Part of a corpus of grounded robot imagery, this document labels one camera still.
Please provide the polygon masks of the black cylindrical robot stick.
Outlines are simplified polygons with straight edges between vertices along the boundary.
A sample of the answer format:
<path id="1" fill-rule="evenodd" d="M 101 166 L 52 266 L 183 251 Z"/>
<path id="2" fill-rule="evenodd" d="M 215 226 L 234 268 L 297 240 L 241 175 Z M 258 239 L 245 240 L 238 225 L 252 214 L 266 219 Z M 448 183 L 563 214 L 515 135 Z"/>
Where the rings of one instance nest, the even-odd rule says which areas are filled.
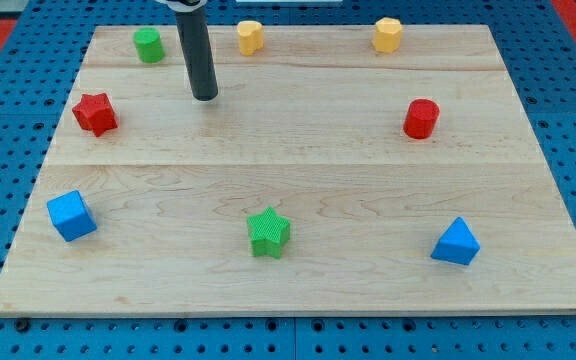
<path id="1" fill-rule="evenodd" d="M 195 99 L 209 101 L 218 95 L 205 6 L 181 4 L 175 11 L 177 30 Z"/>

